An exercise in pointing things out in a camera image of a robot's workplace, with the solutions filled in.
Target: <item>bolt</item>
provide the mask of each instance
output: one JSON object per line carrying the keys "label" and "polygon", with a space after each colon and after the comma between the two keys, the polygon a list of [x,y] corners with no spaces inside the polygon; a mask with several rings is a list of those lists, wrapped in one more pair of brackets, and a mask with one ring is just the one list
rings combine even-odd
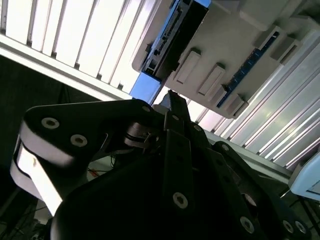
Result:
{"label": "bolt", "polygon": [[188,207],[188,200],[185,195],[183,195],[181,192],[176,192],[173,194],[173,202],[175,205],[177,205],[181,209],[185,209]]}
{"label": "bolt", "polygon": [[142,109],[145,110],[146,112],[150,112],[150,108],[147,106],[143,106]]}
{"label": "bolt", "polygon": [[229,151],[229,147],[227,146],[227,145],[225,145],[225,144],[222,144],[222,146],[221,146],[225,151]]}
{"label": "bolt", "polygon": [[88,140],[86,139],[86,137],[80,134],[72,135],[70,138],[70,142],[72,145],[77,146],[79,148],[84,147],[88,144]]}
{"label": "bolt", "polygon": [[172,115],[172,117],[173,117],[175,120],[179,121],[179,118],[178,118],[176,115]]}
{"label": "bolt", "polygon": [[44,126],[46,129],[56,129],[60,126],[60,123],[57,119],[54,119],[52,117],[45,117],[41,120],[42,126]]}
{"label": "bolt", "polygon": [[300,232],[302,232],[303,234],[307,233],[305,226],[303,226],[301,222],[295,221],[295,225],[300,230]]}
{"label": "bolt", "polygon": [[289,222],[287,222],[286,220],[282,221],[283,226],[285,227],[285,229],[289,232],[289,233],[293,233],[294,232],[294,228],[291,226],[291,224]]}
{"label": "bolt", "polygon": [[197,130],[199,132],[201,131],[201,127],[199,127],[198,125],[194,125],[193,127],[195,128],[195,130]]}
{"label": "bolt", "polygon": [[252,222],[245,216],[240,217],[240,223],[242,227],[250,234],[255,232],[255,227]]}

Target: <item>robotic arm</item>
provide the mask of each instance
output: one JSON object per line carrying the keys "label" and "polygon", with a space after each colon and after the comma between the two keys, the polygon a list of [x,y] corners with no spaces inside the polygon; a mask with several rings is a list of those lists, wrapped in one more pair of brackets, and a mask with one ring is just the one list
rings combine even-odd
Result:
{"label": "robotic arm", "polygon": [[[88,182],[91,161],[114,169]],[[51,239],[310,239],[306,225],[226,143],[211,145],[186,101],[39,106],[21,124],[18,186],[54,216]]]}

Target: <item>white ceiling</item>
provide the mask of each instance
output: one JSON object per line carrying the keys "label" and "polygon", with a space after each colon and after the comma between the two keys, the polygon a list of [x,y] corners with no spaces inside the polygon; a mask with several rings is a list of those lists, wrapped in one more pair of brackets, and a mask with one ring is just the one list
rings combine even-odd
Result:
{"label": "white ceiling", "polygon": [[[8,0],[7,15],[1,11],[1,27],[6,32],[0,35],[0,54],[101,100],[130,99],[128,93],[139,75],[131,63],[161,1],[36,2]],[[31,28],[30,19],[34,20]],[[56,59],[50,57],[52,52]],[[226,119],[188,100],[191,119],[290,168],[320,143],[319,59],[320,31],[313,31],[237,119]],[[157,103],[167,90],[161,91]]]}

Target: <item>dark background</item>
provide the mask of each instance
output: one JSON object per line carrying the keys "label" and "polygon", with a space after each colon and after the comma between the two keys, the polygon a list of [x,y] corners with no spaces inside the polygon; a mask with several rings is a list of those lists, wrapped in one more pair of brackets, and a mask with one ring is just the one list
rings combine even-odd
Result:
{"label": "dark background", "polygon": [[[31,107],[39,105],[93,101],[98,100],[0,56],[0,207],[15,189],[15,184],[9,174],[9,167],[24,112]],[[266,178],[263,180],[278,195],[287,187],[276,180]],[[20,197],[15,200],[15,206],[23,207],[23,205],[36,201],[28,193],[23,190],[21,192]],[[289,193],[283,200],[288,205],[292,205],[297,200],[297,197]],[[310,228],[312,227],[299,202],[292,205],[291,208]],[[316,235],[313,236],[312,239],[320,239]]]}

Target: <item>cable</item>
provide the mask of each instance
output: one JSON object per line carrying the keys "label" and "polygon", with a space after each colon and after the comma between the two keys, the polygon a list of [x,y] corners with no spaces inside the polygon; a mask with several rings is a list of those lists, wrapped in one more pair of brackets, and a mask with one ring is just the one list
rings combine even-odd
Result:
{"label": "cable", "polygon": [[[20,227],[17,227],[17,228],[21,230],[27,220],[28,220],[28,215],[25,217],[25,219],[24,219],[23,222],[21,223]],[[12,235],[12,237],[11,237],[9,240],[14,239],[14,237],[17,235],[17,232],[18,232],[18,231],[15,231],[15,233]]]}
{"label": "cable", "polygon": [[[0,221],[0,224],[7,227],[7,223],[4,222],[4,221]],[[19,231],[19,233],[22,234],[22,235],[25,234],[23,231],[21,231],[21,230],[20,230],[19,228],[17,228],[17,227],[14,227],[14,230]]]}
{"label": "cable", "polygon": [[35,213],[36,211],[39,211],[39,210],[41,210],[41,209],[45,209],[45,208],[47,208],[47,206],[40,207],[40,208],[38,208],[38,209],[35,209],[35,210],[32,210],[32,211],[29,211],[29,212],[27,212],[27,213],[23,214],[21,217],[23,217],[23,216],[25,216],[25,215],[28,215],[28,214]]}

